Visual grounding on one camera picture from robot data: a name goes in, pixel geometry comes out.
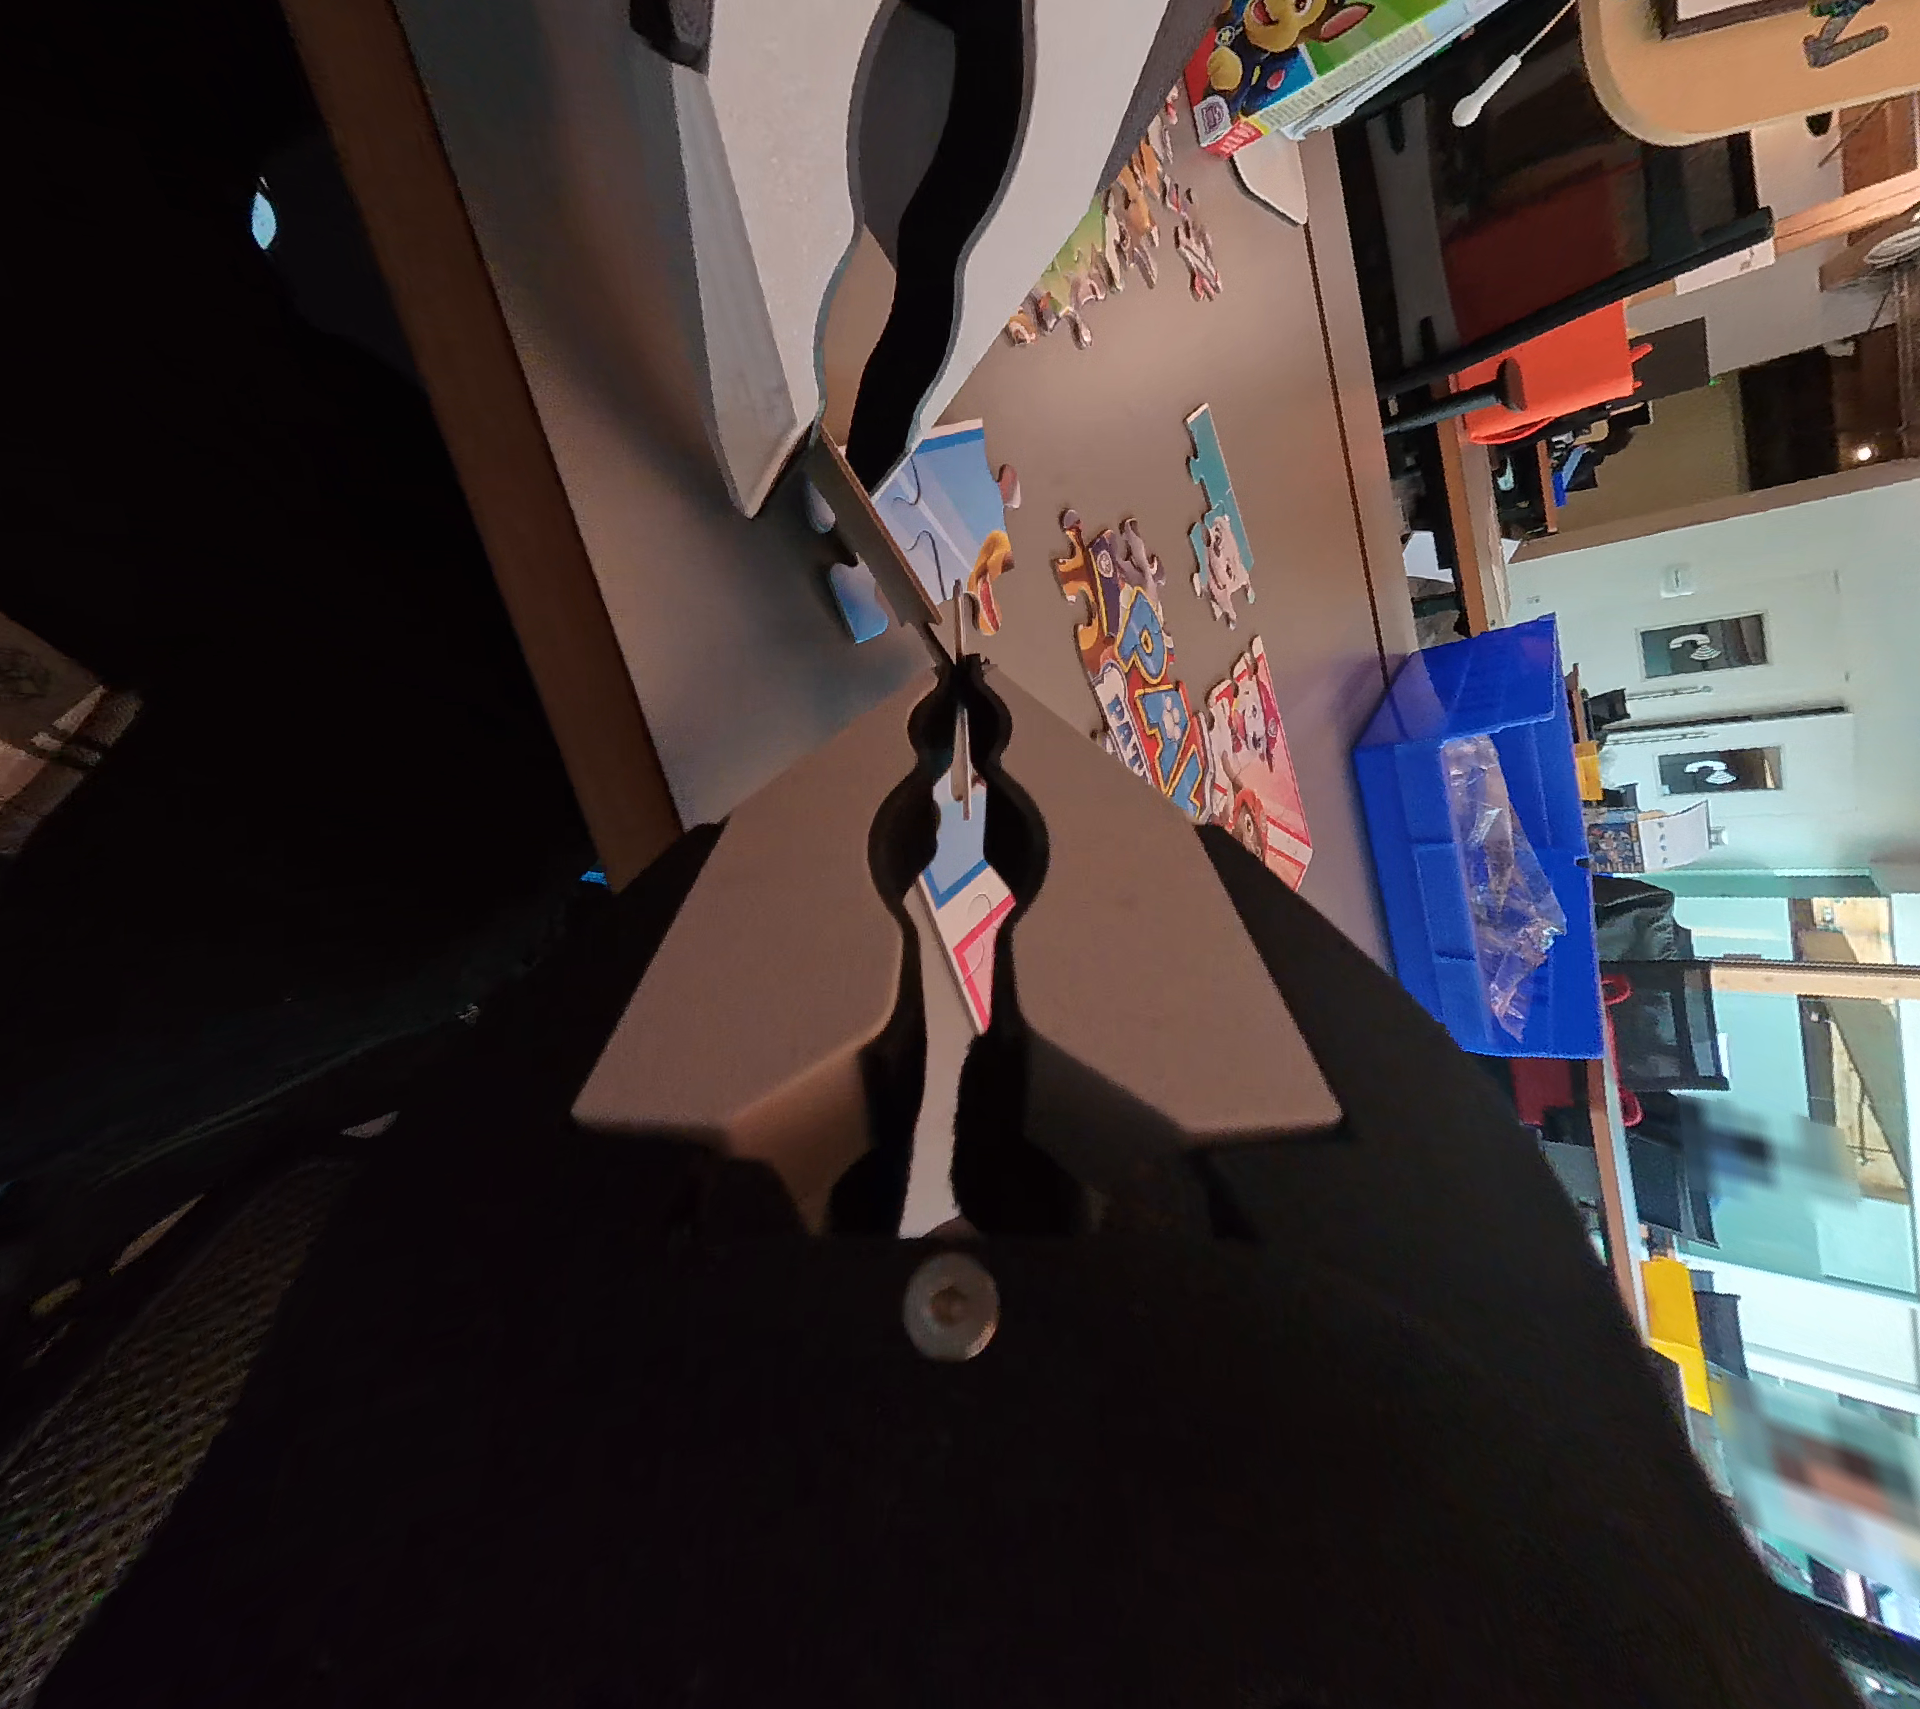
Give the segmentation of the pink blue puzzle piece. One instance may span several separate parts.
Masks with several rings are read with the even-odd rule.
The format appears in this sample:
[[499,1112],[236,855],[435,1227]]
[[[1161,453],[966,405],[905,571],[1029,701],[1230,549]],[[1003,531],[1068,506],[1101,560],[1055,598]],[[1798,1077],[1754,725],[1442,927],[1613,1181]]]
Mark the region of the pink blue puzzle piece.
[[971,1030],[991,1030],[996,1011],[996,927],[1014,908],[1014,889],[983,855],[991,826],[991,784],[971,779],[971,796],[956,796],[948,766],[934,779],[939,796],[939,846],[918,875],[918,898],[934,908],[939,947],[948,961],[948,979],[966,993]]

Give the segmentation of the green puzzle section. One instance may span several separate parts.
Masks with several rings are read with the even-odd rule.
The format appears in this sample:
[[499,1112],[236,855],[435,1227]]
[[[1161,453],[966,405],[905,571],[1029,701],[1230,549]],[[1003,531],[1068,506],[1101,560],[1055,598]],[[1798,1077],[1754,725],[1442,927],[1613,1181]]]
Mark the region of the green puzzle section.
[[1117,194],[1101,194],[1068,244],[1043,264],[1043,281],[1029,285],[1029,301],[1007,314],[1003,340],[1007,341],[1043,341],[1046,334],[1068,334],[1071,349],[1092,349],[1092,308],[1109,308],[1115,294],[1123,294],[1123,216]]

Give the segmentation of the assembled pink red puzzle section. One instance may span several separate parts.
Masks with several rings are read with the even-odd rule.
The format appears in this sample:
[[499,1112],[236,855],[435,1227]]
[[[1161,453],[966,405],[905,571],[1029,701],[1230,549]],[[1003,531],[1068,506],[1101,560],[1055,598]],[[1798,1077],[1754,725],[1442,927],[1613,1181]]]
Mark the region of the assembled pink red puzzle section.
[[1265,638],[1249,638],[1230,678],[1205,695],[1205,745],[1205,818],[1301,889],[1313,846]]

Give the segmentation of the assembled teal puzzle section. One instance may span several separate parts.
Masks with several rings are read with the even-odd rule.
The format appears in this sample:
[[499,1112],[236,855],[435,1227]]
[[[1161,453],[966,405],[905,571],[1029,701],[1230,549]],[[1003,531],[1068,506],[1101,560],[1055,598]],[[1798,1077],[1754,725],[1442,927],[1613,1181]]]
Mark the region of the assembled teal puzzle section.
[[1187,417],[1193,453],[1187,476],[1205,496],[1205,510],[1193,520],[1193,598],[1234,633],[1246,601],[1256,601],[1249,586],[1249,531],[1230,490],[1230,464],[1213,425],[1213,405]]

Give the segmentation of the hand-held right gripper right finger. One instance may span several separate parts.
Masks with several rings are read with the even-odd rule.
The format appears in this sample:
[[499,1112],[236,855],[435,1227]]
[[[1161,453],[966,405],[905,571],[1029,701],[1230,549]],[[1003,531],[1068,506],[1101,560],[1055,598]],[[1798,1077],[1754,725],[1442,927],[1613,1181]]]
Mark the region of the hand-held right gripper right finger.
[[1341,1122],[1213,841],[991,662],[966,662],[991,784],[991,1030],[966,1056],[966,1223],[1216,1237],[1216,1151]]

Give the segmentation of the assembled light blue puzzle section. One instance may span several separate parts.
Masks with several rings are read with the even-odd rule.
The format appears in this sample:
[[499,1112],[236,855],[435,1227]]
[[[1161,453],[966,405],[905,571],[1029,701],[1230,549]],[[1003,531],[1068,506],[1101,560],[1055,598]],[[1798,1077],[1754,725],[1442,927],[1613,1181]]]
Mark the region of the assembled light blue puzzle section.
[[[966,589],[971,633],[1003,633],[1003,581],[1014,567],[1003,478],[983,448],[983,425],[918,433],[871,490],[880,520],[918,567],[924,589],[948,601]],[[880,581],[847,549],[826,567],[833,610],[854,643],[888,638],[900,615]]]

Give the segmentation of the white stand base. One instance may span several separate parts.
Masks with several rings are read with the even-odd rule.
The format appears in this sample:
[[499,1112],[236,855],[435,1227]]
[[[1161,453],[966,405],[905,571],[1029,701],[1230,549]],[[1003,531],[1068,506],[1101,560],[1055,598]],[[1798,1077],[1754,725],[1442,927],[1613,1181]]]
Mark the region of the white stand base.
[[1256,138],[1230,154],[1246,194],[1256,194],[1291,225],[1311,225],[1311,165],[1291,138]]

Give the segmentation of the yellow box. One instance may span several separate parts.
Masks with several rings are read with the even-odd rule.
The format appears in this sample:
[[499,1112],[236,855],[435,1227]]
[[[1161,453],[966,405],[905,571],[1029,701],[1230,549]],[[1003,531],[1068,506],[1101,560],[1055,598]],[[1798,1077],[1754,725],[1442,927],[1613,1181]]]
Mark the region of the yellow box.
[[1715,1361],[1692,1300],[1692,1264],[1674,1253],[1638,1263],[1645,1347],[1677,1372],[1683,1412],[1715,1417]]

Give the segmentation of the black metal pole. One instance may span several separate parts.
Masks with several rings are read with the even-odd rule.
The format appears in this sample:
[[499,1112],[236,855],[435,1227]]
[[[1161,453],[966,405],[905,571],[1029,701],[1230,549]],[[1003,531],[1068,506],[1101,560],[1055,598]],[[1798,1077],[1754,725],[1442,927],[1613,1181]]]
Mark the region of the black metal pole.
[[1703,225],[1683,254],[1674,260],[1638,260],[1613,281],[1595,281],[1558,308],[1537,308],[1529,319],[1504,326],[1504,334],[1487,334],[1461,349],[1441,349],[1400,376],[1380,376],[1380,433],[1414,433],[1414,427],[1441,427],[1441,425],[1462,425],[1462,411],[1487,411],[1487,405],[1504,405],[1504,411],[1520,411],[1520,386],[1517,386],[1517,366],[1494,370],[1494,386],[1487,389],[1450,389],[1461,370],[1537,340],[1537,334],[1558,334],[1595,308],[1636,308],[1645,301],[1654,285],[1669,281],[1703,281],[1715,264],[1734,264],[1735,254],[1756,254],[1774,238],[1774,216],[1772,208],[1754,208],[1735,218],[1717,218]]

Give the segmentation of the orange dog face puzzle piece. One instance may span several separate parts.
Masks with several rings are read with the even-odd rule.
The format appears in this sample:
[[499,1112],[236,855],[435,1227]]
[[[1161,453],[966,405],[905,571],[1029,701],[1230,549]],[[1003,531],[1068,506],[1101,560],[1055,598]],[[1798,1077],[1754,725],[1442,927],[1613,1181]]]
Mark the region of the orange dog face puzzle piece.
[[1161,244],[1165,238],[1161,208],[1165,208],[1165,146],[1161,146],[1161,124],[1153,124],[1109,186],[1109,225],[1123,244]]

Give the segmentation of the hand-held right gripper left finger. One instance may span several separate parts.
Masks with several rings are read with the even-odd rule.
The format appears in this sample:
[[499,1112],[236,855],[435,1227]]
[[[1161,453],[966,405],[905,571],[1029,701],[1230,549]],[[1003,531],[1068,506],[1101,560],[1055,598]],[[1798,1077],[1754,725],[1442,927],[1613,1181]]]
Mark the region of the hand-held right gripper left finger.
[[812,1227],[900,1237],[924,1103],[905,889],[939,841],[939,670],[758,784],[658,938],[570,1122],[771,1162]]

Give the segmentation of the blue plastic bin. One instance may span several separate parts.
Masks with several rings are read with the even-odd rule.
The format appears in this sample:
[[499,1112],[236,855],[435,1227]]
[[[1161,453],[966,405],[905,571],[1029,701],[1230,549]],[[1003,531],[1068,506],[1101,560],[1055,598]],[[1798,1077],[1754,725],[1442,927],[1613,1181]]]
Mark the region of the blue plastic bin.
[[[1487,1006],[1462,869],[1442,810],[1441,745],[1490,737],[1517,818],[1569,908],[1520,1040]],[[1462,1046],[1490,1056],[1602,1056],[1602,961],[1595,961],[1595,875],[1575,790],[1575,718],[1565,680],[1558,615],[1504,622],[1462,643],[1406,659],[1380,712],[1354,739],[1359,810],[1376,841],[1380,908],[1406,993]]]

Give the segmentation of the orange chair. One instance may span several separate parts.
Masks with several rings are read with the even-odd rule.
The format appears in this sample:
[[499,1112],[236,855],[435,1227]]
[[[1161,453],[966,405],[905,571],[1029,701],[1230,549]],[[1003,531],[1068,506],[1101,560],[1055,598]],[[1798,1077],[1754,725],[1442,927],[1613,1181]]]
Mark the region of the orange chair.
[[1645,357],[1638,340],[1628,340],[1628,308],[1595,308],[1558,334],[1537,334],[1474,370],[1450,376],[1450,389],[1494,386],[1504,366],[1517,366],[1520,411],[1487,405],[1462,411],[1461,433],[1476,448],[1520,444],[1543,425],[1595,417],[1602,405],[1628,405],[1638,389],[1636,357]]

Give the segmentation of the assembled logo puzzle section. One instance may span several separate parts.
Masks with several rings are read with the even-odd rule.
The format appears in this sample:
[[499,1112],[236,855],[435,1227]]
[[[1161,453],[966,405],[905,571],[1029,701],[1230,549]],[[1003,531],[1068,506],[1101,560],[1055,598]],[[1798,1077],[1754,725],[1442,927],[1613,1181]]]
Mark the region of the assembled logo puzzle section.
[[1055,560],[1064,598],[1082,601],[1071,659],[1101,708],[1101,745],[1165,790],[1193,826],[1213,818],[1213,739],[1180,678],[1165,633],[1165,567],[1139,520],[1084,531],[1064,510],[1068,549]]

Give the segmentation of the clear plastic bag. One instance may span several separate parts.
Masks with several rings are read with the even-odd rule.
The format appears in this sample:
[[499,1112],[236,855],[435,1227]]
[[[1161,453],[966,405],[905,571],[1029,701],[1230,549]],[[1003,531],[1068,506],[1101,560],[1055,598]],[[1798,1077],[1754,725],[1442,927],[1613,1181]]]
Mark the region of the clear plastic bag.
[[1494,739],[1461,737],[1441,745],[1441,766],[1462,869],[1476,985],[1504,1040],[1520,1040],[1537,979],[1569,938],[1569,908],[1517,818]]

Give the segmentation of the black mesh chair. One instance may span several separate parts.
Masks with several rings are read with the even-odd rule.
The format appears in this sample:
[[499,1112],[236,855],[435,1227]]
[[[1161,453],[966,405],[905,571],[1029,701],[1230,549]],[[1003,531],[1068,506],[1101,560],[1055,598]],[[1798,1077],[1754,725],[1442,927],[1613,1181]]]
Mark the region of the black mesh chair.
[[400,1112],[301,1136],[8,1312],[0,1700],[35,1700],[223,1433],[266,1325]]

